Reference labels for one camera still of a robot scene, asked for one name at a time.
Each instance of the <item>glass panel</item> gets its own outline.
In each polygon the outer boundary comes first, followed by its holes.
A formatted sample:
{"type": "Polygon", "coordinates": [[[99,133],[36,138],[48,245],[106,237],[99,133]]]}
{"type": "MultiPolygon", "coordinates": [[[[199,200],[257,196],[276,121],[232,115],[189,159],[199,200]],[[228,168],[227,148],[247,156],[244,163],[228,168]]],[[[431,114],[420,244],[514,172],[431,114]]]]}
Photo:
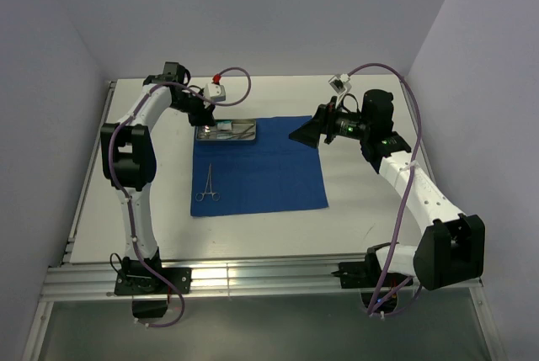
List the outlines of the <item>glass panel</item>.
{"type": "Polygon", "coordinates": [[[178,325],[147,330],[128,302],[60,303],[40,360],[490,359],[468,289],[423,292],[384,322],[361,307],[357,292],[189,299],[178,325]]]}

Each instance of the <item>black joint housing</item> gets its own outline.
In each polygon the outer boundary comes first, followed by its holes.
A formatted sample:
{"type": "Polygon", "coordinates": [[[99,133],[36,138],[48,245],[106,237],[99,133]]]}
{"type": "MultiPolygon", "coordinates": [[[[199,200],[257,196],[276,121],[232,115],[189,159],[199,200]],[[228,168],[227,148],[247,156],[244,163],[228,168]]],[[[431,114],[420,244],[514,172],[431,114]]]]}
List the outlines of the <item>black joint housing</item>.
{"type": "Polygon", "coordinates": [[[372,165],[376,173],[380,172],[382,158],[390,157],[392,153],[406,151],[411,152],[410,145],[395,131],[386,135],[381,140],[367,139],[361,142],[361,153],[372,165]]]}
{"type": "MultiPolygon", "coordinates": [[[[342,289],[374,288],[382,274],[382,269],[376,257],[376,251],[389,246],[390,243],[382,243],[369,247],[363,262],[339,263],[339,271],[333,272],[333,276],[340,278],[342,289]]],[[[391,287],[401,284],[407,277],[399,273],[387,273],[382,287],[391,287]]]]}
{"type": "MultiPolygon", "coordinates": [[[[119,124],[103,124],[101,127],[101,156],[103,174],[112,182],[109,170],[109,145],[112,134],[119,124]]],[[[124,187],[142,188],[151,183],[157,171],[157,161],[153,151],[150,130],[145,125],[126,125],[115,139],[113,146],[113,166],[116,177],[124,187]],[[120,147],[131,145],[131,152],[120,151],[120,147]]]]}
{"type": "Polygon", "coordinates": [[[162,82],[176,82],[188,84],[191,80],[191,72],[178,62],[165,62],[163,67],[163,73],[160,75],[150,75],[144,79],[143,85],[149,85],[150,83],[162,83],[162,82]]]}
{"type": "Polygon", "coordinates": [[[367,90],[363,95],[361,119],[369,127],[369,139],[381,141],[392,133],[393,94],[380,89],[367,90]]]}
{"type": "Polygon", "coordinates": [[[485,225],[477,215],[435,220],[414,255],[414,270],[428,290],[446,287],[483,273],[485,225]]]}

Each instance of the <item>small connector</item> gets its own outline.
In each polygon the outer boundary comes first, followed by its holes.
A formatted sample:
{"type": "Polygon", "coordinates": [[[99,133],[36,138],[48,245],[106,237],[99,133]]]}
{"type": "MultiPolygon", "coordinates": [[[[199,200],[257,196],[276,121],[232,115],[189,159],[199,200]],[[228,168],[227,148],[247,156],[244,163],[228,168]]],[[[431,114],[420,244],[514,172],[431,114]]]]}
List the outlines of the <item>small connector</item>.
{"type": "Polygon", "coordinates": [[[352,88],[352,85],[350,85],[350,77],[347,73],[331,77],[331,79],[329,79],[329,84],[338,94],[347,93],[352,88]]]}
{"type": "Polygon", "coordinates": [[[207,83],[204,87],[204,96],[214,102],[222,102],[227,99],[225,87],[218,83],[207,83]]]}

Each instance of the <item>metal frame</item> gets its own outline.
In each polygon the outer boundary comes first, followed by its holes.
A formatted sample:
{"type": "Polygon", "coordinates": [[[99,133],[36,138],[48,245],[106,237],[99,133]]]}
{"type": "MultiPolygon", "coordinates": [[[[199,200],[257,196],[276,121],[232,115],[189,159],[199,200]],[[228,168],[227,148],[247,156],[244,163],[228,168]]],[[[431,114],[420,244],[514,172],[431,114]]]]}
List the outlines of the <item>metal frame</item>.
{"type": "MultiPolygon", "coordinates": [[[[101,124],[106,120],[116,82],[111,82],[104,104],[101,124]]],[[[409,102],[406,91],[403,90],[408,111],[417,130],[417,120],[409,102]]],[[[435,181],[432,169],[425,153],[424,144],[421,149],[427,165],[427,172],[435,181]]],[[[74,265],[70,264],[71,251],[77,235],[77,225],[82,212],[84,200],[88,192],[88,183],[92,175],[93,165],[99,153],[99,133],[93,145],[93,152],[84,179],[84,185],[77,210],[73,219],[72,229],[66,246],[62,265],[50,268],[40,294],[34,322],[26,348],[24,361],[37,360],[41,345],[45,338],[49,316],[55,302],[83,300],[132,300],[132,299],[164,299],[166,295],[141,295],[137,297],[116,297],[113,294],[116,273],[108,264],[74,265]]],[[[192,268],[191,291],[185,297],[233,297],[255,295],[307,295],[330,293],[359,293],[359,289],[342,290],[339,279],[331,273],[337,270],[341,262],[362,261],[364,254],[308,256],[308,257],[273,257],[255,259],[231,259],[216,261],[182,261],[166,262],[167,267],[192,268]]],[[[483,292],[481,279],[455,284],[445,289],[469,288],[475,306],[480,327],[492,360],[506,361],[499,334],[494,319],[488,308],[483,292]]],[[[417,286],[404,289],[417,289],[417,286]]],[[[372,289],[362,289],[361,292],[372,292],[372,289]]]]}
{"type": "Polygon", "coordinates": [[[21,358],[23,361],[37,361],[39,359],[53,305],[54,302],[39,302],[37,304],[34,321],[32,322],[23,357],[21,358]]]}

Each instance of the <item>robotic arm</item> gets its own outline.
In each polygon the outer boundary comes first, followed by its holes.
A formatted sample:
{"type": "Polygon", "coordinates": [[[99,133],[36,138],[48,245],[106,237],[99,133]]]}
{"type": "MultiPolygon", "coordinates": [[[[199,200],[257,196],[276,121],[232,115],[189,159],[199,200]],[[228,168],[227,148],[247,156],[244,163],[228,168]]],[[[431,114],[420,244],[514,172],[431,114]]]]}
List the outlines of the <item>robotic arm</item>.
{"type": "MultiPolygon", "coordinates": [[[[157,162],[150,133],[167,108],[186,113],[193,126],[215,125],[214,103],[226,98],[219,78],[220,75],[216,75],[214,81],[199,92],[202,99],[185,90],[190,80],[189,71],[176,62],[167,62],[163,74],[146,78],[142,94],[129,113],[115,124],[104,124],[101,128],[103,173],[116,188],[125,227],[125,256],[121,259],[116,280],[117,295],[160,293],[163,280],[160,281],[148,267],[158,274],[167,274],[167,279],[174,279],[171,271],[165,272],[161,266],[153,235],[150,187],[157,162]]],[[[181,284],[186,280],[181,276],[180,284],[175,284],[186,291],[188,285],[181,284]]]]}
{"type": "MultiPolygon", "coordinates": [[[[358,104],[358,110],[350,112],[343,105],[350,91],[350,78],[346,77],[344,82],[341,79],[330,80],[338,95],[328,104],[319,105],[313,118],[290,133],[290,138],[313,148],[318,147],[321,134],[326,135],[327,144],[337,135],[359,140],[363,157],[401,197],[414,167],[407,207],[419,224],[422,238],[416,247],[395,246],[389,273],[415,277],[430,290],[480,276],[483,273],[483,222],[476,215],[464,215],[418,163],[412,162],[410,146],[392,130],[392,94],[369,90],[363,97],[361,111],[358,104]]],[[[350,288],[374,287],[389,254],[389,243],[371,247],[361,272],[355,276],[362,281],[350,288]]]]}

